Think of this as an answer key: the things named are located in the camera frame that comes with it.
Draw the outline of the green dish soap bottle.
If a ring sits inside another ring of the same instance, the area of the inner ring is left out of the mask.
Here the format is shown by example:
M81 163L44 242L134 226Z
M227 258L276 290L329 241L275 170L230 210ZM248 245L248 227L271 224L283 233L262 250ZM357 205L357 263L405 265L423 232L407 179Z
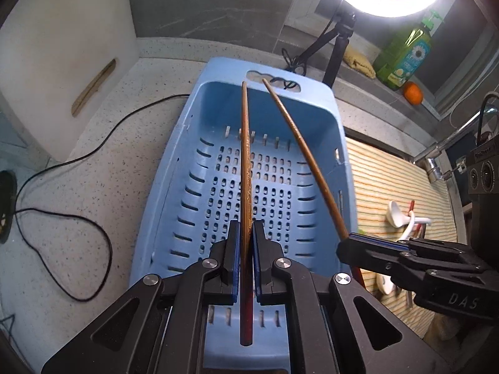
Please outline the green dish soap bottle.
M388 46L380 51L372 66L381 83L398 90L413 76L430 54L436 20L442 22L443 18L436 10L430 9L417 25L398 31Z

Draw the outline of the yellow sponge cloth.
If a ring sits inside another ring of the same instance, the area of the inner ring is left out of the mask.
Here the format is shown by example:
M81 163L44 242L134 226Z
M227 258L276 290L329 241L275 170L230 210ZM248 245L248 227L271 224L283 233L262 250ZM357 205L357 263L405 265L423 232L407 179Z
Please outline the yellow sponge cloth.
M365 75L367 78L374 79L376 77L375 70L368 58L360 51L352 48L351 45L346 47L342 59L351 69Z

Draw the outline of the white cutting board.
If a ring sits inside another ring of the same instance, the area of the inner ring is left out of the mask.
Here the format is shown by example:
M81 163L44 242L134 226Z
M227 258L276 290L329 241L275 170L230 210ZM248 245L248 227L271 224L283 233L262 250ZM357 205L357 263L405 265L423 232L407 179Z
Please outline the white cutting board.
M129 0L19 0L1 28L7 114L65 161L138 58Z

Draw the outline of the striped yellow dish cloth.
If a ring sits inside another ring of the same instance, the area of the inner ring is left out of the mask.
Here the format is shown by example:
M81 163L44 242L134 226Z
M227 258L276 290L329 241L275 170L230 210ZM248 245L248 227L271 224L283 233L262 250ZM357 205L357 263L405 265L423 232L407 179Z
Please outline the striped yellow dish cloth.
M359 233L390 242L418 233L429 240L458 240L443 181L431 183L419 167L352 138L347 149Z

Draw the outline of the orange fruit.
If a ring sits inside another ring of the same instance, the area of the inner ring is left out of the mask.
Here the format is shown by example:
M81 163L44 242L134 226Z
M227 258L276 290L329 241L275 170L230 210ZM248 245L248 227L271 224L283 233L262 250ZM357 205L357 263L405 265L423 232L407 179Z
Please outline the orange fruit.
M424 94L421 88L412 81L408 81L404 84L403 97L413 106L421 105L424 100Z

